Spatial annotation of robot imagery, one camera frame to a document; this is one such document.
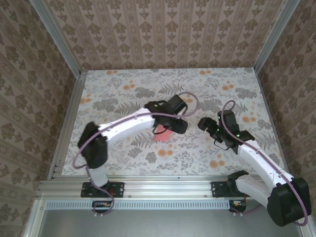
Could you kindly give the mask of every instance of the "floral tablecloth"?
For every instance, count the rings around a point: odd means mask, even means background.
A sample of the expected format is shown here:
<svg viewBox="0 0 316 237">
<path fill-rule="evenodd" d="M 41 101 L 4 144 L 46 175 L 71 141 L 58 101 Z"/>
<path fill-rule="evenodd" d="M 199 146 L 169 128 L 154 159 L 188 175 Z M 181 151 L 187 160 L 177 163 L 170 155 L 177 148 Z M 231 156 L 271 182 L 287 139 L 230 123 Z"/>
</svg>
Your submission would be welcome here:
<svg viewBox="0 0 316 237">
<path fill-rule="evenodd" d="M 133 113 L 147 102 L 168 100 L 189 91 L 200 100 L 199 110 L 187 118 L 183 135 L 172 133 L 168 142 L 154 142 L 152 129 L 142 130 L 109 148 L 108 175 L 224 175 L 251 166 L 231 150 L 213 144 L 197 124 L 202 117 L 216 119 L 226 101 L 234 99 L 234 113 L 241 130 L 248 130 L 264 151 L 284 167 L 279 147 L 252 68 L 145 69 L 89 71 L 71 136 L 63 175 L 85 175 L 72 160 L 77 143 L 90 121 L 108 123 Z M 182 97 L 192 111 L 192 96 Z"/>
</svg>

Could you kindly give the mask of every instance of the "gray metal surface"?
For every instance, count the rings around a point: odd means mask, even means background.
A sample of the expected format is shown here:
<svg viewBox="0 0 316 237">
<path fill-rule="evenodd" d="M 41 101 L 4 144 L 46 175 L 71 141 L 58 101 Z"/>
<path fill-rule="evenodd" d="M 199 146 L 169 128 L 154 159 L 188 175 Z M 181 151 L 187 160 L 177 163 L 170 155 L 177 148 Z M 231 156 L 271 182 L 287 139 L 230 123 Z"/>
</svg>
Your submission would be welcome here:
<svg viewBox="0 0 316 237">
<path fill-rule="evenodd" d="M 293 224 L 278 227 L 264 208 L 245 216 L 225 210 L 46 211 L 40 237 L 301 237 Z"/>
<path fill-rule="evenodd" d="M 278 38 L 282 34 L 287 22 L 291 18 L 295 8 L 297 7 L 300 0 L 287 0 L 284 4 L 284 7 L 278 16 L 271 32 L 263 45 L 253 68 L 256 73 L 259 73 L 262 69 L 265 61 L 267 60 L 269 54 L 271 53 L 273 47 L 275 46 Z"/>
<path fill-rule="evenodd" d="M 47 6 L 45 5 L 45 2 L 43 0 L 31 0 L 30 2 L 34 6 L 40 19 L 42 20 L 49 34 L 53 38 L 55 44 L 57 45 L 60 53 L 63 55 L 70 70 L 74 74 L 75 78 L 78 79 L 81 67 L 77 63 L 74 55 L 72 54 L 72 50 L 69 49 L 69 46 L 66 43 L 67 41 L 64 39 L 62 32 L 60 32 L 60 29 L 57 27 L 57 23 L 52 14 L 50 13 L 50 11 L 48 10 Z"/>
</svg>

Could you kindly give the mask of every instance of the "vented metal strip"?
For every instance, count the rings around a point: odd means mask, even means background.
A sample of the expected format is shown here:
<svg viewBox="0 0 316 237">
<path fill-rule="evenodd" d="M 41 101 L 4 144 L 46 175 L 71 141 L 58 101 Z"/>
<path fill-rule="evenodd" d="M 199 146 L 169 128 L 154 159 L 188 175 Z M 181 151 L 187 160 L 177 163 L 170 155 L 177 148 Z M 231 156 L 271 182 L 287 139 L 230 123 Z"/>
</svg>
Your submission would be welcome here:
<svg viewBox="0 0 316 237">
<path fill-rule="evenodd" d="M 46 210 L 90 210 L 92 200 L 49 200 Z M 221 210 L 229 200 L 116 200 L 116 210 Z"/>
</svg>

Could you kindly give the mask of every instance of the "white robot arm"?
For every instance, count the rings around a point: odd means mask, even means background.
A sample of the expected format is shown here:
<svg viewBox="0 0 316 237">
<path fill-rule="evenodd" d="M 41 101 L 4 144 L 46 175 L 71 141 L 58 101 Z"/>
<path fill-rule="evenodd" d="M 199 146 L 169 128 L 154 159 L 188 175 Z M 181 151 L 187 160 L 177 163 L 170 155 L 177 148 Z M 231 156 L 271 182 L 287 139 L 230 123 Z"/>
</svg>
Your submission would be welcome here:
<svg viewBox="0 0 316 237">
<path fill-rule="evenodd" d="M 101 125 L 95 125 L 94 122 L 88 123 L 78 142 L 79 148 L 91 136 L 103 131 L 91 140 L 81 152 L 87 161 L 90 178 L 94 184 L 102 187 L 108 183 L 105 164 L 108 159 L 108 147 L 140 130 L 151 127 L 154 127 L 155 130 L 159 124 L 166 130 L 183 134 L 188 128 L 188 123 L 175 115 L 183 116 L 187 108 L 187 104 L 178 95 L 174 95 L 169 101 L 149 102 L 144 108 L 111 123 Z"/>
<path fill-rule="evenodd" d="M 221 112 L 217 114 L 219 125 L 211 118 L 202 118 L 198 127 L 208 132 L 214 138 L 214 142 L 225 142 L 228 149 L 232 149 L 236 155 L 254 168 L 264 183 L 255 180 L 244 170 L 237 171 L 228 175 L 226 182 L 211 183 L 213 197 L 245 197 L 248 195 L 268 210 L 270 217 L 277 225 L 284 226 L 304 217 L 301 204 L 287 183 L 286 180 L 288 180 L 302 200 L 307 214 L 310 215 L 311 201 L 307 182 L 303 178 L 294 178 L 280 168 L 264 153 L 248 131 L 240 131 L 232 110 L 223 111 L 222 118 L 221 115 Z M 233 136 L 224 128 L 222 120 Z"/>
</svg>

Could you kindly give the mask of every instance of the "patterned wallpaper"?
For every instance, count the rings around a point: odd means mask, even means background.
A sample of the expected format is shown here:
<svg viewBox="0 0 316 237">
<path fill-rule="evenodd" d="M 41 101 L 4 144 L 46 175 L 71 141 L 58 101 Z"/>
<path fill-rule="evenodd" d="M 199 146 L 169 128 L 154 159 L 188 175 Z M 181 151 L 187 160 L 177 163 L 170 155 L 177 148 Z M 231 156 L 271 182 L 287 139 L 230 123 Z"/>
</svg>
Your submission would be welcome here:
<svg viewBox="0 0 316 237">
<path fill-rule="evenodd" d="M 300 1 L 259 77 L 289 169 L 308 181 L 315 215 L 316 0 Z"/>
<path fill-rule="evenodd" d="M 0 236 L 20 236 L 74 79 L 28 1 L 0 1 Z"/>
<path fill-rule="evenodd" d="M 82 70 L 252 67 L 285 0 L 44 0 Z"/>
</svg>

